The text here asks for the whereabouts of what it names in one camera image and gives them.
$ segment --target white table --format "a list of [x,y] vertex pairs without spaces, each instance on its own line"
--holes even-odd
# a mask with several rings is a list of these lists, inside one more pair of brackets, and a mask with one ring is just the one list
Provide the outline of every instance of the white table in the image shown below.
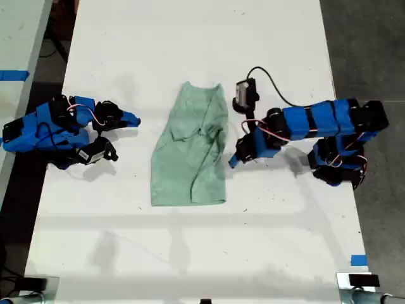
[[[317,0],[83,0],[63,92],[110,99],[140,116],[117,130],[120,159],[49,167],[26,275],[61,278],[57,303],[339,303],[336,272],[364,254],[350,184],[330,187],[299,157],[227,167],[227,202],[151,207],[149,162],[186,80],[222,83],[229,109],[226,163],[242,136],[235,83],[254,65],[306,105],[333,99]],[[261,72],[258,117],[285,104]]]
[[[27,70],[25,82],[0,81],[0,127],[24,116],[52,0],[0,0],[0,70]],[[14,154],[0,149],[0,208]]]

